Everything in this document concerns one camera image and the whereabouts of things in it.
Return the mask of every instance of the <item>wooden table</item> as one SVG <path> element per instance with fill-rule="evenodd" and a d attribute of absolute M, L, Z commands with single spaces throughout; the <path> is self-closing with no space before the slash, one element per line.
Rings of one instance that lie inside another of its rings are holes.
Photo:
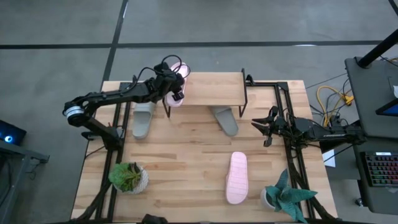
<path fill-rule="evenodd" d="M 312 118 L 304 82 L 287 82 L 295 115 Z M 104 82 L 103 85 L 104 91 L 118 88 L 119 82 Z M 118 193 L 114 222 L 139 222 L 147 213 L 165 217 L 169 222 L 291 221 L 285 213 L 262 207 L 259 200 L 264 186 L 274 185 L 287 168 L 282 138 L 275 136 L 273 145 L 264 148 L 264 137 L 250 124 L 252 118 L 266 117 L 273 105 L 276 105 L 273 88 L 248 87 L 248 106 L 243 117 L 239 119 L 238 109 L 232 107 L 239 133 L 227 137 L 206 106 L 173 108 L 168 119 L 159 102 L 150 133 L 140 141 L 132 136 L 134 110 L 131 110 L 123 161 L 135 161 L 144 166 L 150 181 L 148 188 L 139 195 Z M 104 124 L 111 123 L 114 108 L 114 105 L 101 107 L 96 119 Z M 102 145 L 100 140 L 90 142 L 87 153 Z M 225 199 L 225 178 L 234 151 L 241 151 L 248 158 L 249 194 L 239 205 L 230 205 Z M 98 193 L 105 157 L 106 151 L 102 150 L 85 161 L 72 218 L 82 214 Z M 310 188 L 318 192 L 317 199 L 326 210 L 337 217 L 319 148 L 306 148 L 303 157 Z M 109 195 L 110 191 L 104 203 L 104 216 Z"/>

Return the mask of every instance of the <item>succulent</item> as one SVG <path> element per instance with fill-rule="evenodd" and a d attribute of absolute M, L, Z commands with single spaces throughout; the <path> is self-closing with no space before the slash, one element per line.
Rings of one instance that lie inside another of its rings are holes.
<path fill-rule="evenodd" d="M 109 181 L 122 192 L 131 191 L 138 186 L 141 180 L 141 170 L 136 163 L 115 164 Z"/>
<path fill-rule="evenodd" d="M 265 200 L 275 206 L 275 212 L 283 210 L 289 214 L 295 222 L 301 221 L 307 223 L 304 219 L 303 213 L 297 203 L 302 200 L 314 197 L 318 192 L 304 189 L 293 189 L 288 185 L 287 169 L 284 170 L 275 186 L 267 186 Z"/>

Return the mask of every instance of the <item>wire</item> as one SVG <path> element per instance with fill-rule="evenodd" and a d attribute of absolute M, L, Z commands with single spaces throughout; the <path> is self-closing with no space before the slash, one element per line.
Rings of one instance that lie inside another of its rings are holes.
<path fill-rule="evenodd" d="M 340 93 L 340 91 L 338 91 L 338 90 L 336 90 L 335 88 L 330 87 L 330 86 L 320 86 L 320 87 L 318 87 L 318 90 L 317 90 L 317 100 L 318 100 L 319 105 L 320 105 L 321 108 L 322 108 L 322 111 L 323 111 L 324 113 L 326 113 L 326 109 L 325 109 L 325 107 L 323 106 L 323 104 L 322 104 L 322 102 L 321 102 L 321 99 L 320 99 L 320 96 L 319 96 L 319 92 L 320 92 L 320 90 L 323 89 L 323 88 L 328 88 L 329 90 L 334 91 L 336 94 L 339 94 L 341 97 L 342 97 L 343 95 Z M 327 123 L 326 123 L 327 118 L 328 118 L 328 116 L 326 116 L 325 119 L 322 121 L 324 126 L 327 125 Z"/>
<path fill-rule="evenodd" d="M 90 155 L 92 155 L 92 154 L 98 152 L 99 150 L 101 150 L 101 149 L 103 149 L 103 148 L 105 148 L 105 146 L 99 147 L 98 149 L 96 149 L 96 150 L 92 151 L 91 153 L 87 154 L 87 155 L 85 156 L 85 159 L 87 159 L 87 157 L 89 157 Z"/>
<path fill-rule="evenodd" d="M 349 78 L 347 78 L 347 80 L 343 84 L 343 96 L 344 96 L 344 99 L 345 99 L 345 96 L 346 96 L 346 92 L 344 91 L 344 87 L 346 86 L 346 83 L 348 82 L 348 80 L 349 80 Z"/>
<path fill-rule="evenodd" d="M 346 147 L 345 149 L 341 150 L 340 152 L 337 152 L 336 154 L 332 155 L 331 157 L 325 159 L 323 162 L 326 162 L 326 161 L 328 161 L 329 159 L 331 159 L 331 158 L 337 156 L 338 154 L 344 152 L 346 149 L 350 148 L 351 146 L 353 146 L 353 145 L 350 145 L 350 146 Z"/>
<path fill-rule="evenodd" d="M 136 85 L 138 84 L 139 79 L 140 79 L 142 73 L 143 73 L 145 70 L 147 70 L 147 69 L 148 69 L 148 70 L 151 70 L 151 71 L 153 71 L 153 72 L 155 72 L 155 73 L 157 73 L 153 68 L 144 67 L 144 68 L 141 69 L 141 71 L 139 72 L 138 77 L 137 77 L 137 81 L 136 81 L 135 83 L 133 83 L 133 84 L 132 84 L 132 87 L 131 87 L 131 88 L 128 88 L 127 90 L 132 90 L 133 88 L 136 87 Z"/>
<path fill-rule="evenodd" d="M 317 112 L 323 114 L 323 113 L 322 113 L 320 110 L 318 110 L 316 107 L 314 107 L 314 106 L 312 106 L 312 105 L 310 105 L 310 107 L 311 107 L 312 109 L 316 110 Z"/>
<path fill-rule="evenodd" d="M 182 66 L 186 66 L 186 67 L 188 68 L 188 74 L 187 74 L 187 76 L 184 77 L 184 78 L 187 78 L 187 77 L 191 74 L 191 67 L 189 67 L 187 64 L 183 64 L 181 58 L 180 58 L 178 55 L 168 55 L 168 56 L 164 57 L 164 58 L 162 59 L 162 64 L 165 62 L 166 59 L 168 59 L 168 58 L 170 58 L 170 57 L 175 57 L 175 58 L 177 58 L 178 61 L 179 61 L 179 63 L 180 63 L 179 66 L 177 66 L 177 67 L 175 67 L 175 68 L 173 69 L 173 72 L 178 73 L 178 72 L 180 71 L 180 69 L 181 69 Z"/>
<path fill-rule="evenodd" d="M 2 199 L 0 200 L 0 208 L 3 205 L 4 201 L 6 200 L 6 198 L 8 197 L 8 194 L 9 194 L 9 192 L 11 190 L 11 185 L 12 185 L 11 163 L 10 163 L 9 159 L 6 156 L 4 156 L 4 157 L 6 158 L 6 162 L 7 162 L 7 165 L 8 165 L 8 189 L 6 190 L 6 193 L 4 194 Z"/>
<path fill-rule="evenodd" d="M 392 62 L 391 62 L 390 60 L 388 60 L 387 58 L 385 58 L 385 57 L 383 57 L 383 56 L 380 56 L 380 58 L 383 58 L 386 62 L 390 63 L 391 65 L 393 65 L 393 66 L 395 66 L 395 67 L 398 67 L 398 65 L 392 63 Z"/>
<path fill-rule="evenodd" d="M 337 110 L 336 116 L 335 116 L 335 120 L 337 119 L 337 115 L 339 114 L 340 109 L 342 109 L 344 106 L 346 106 L 346 103 L 345 103 L 345 104 L 343 104 L 343 106 L 340 106 L 339 108 L 337 108 L 337 105 L 338 105 L 338 103 L 340 102 L 341 99 L 342 99 L 342 98 L 340 98 L 340 99 L 337 101 L 335 107 L 333 108 L 333 110 Z"/>
<path fill-rule="evenodd" d="M 345 121 L 345 122 L 347 123 L 347 125 L 349 125 L 349 124 L 348 124 L 348 121 L 347 121 L 346 119 L 342 118 L 341 120 L 342 120 L 342 121 Z"/>
<path fill-rule="evenodd" d="M 326 111 L 328 111 L 329 108 L 329 100 L 332 96 L 336 96 L 337 93 L 332 93 L 328 96 L 328 98 L 326 99 Z"/>

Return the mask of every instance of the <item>white plant pot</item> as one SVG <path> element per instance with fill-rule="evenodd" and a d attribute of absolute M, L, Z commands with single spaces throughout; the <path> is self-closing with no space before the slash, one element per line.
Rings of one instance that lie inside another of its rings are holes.
<path fill-rule="evenodd" d="M 271 205 L 271 203 L 269 203 L 269 202 L 267 201 L 267 199 L 266 199 L 266 193 L 267 193 L 266 188 L 263 188 L 263 190 L 261 191 L 261 196 L 260 196 L 262 205 L 265 206 L 265 207 L 267 207 L 267 208 L 275 209 L 275 206 Z"/>
<path fill-rule="evenodd" d="M 144 170 L 144 168 L 142 168 L 141 166 L 139 166 L 139 165 L 137 165 L 137 166 L 138 166 L 138 168 L 141 170 L 141 180 L 140 180 L 140 182 L 139 182 L 139 184 L 138 184 L 137 187 L 135 187 L 133 190 L 125 191 L 125 192 L 122 192 L 122 190 L 120 190 L 120 189 L 119 189 L 117 186 L 115 186 L 115 185 L 113 185 L 113 187 L 114 187 L 116 190 L 118 190 L 118 191 L 120 191 L 120 192 L 122 192 L 122 193 L 127 193 L 127 194 L 139 194 L 139 193 L 141 193 L 142 191 L 144 191 L 145 188 L 147 188 L 148 182 L 149 182 L 148 173 L 147 173 L 147 171 Z"/>

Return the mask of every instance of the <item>potted plant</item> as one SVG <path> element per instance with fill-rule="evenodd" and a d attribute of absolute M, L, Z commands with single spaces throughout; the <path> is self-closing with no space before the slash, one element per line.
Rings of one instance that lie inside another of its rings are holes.
<path fill-rule="evenodd" d="M 318 192 L 304 189 L 293 189 L 288 185 L 287 169 L 284 170 L 275 186 L 267 186 L 261 192 L 261 202 L 264 206 L 274 209 L 275 212 L 283 210 L 288 213 L 295 222 L 307 223 L 303 213 L 297 205 L 302 200 L 314 197 Z"/>
<path fill-rule="evenodd" d="M 121 192 L 139 194 L 148 185 L 148 173 L 136 162 L 115 164 L 109 180 Z"/>

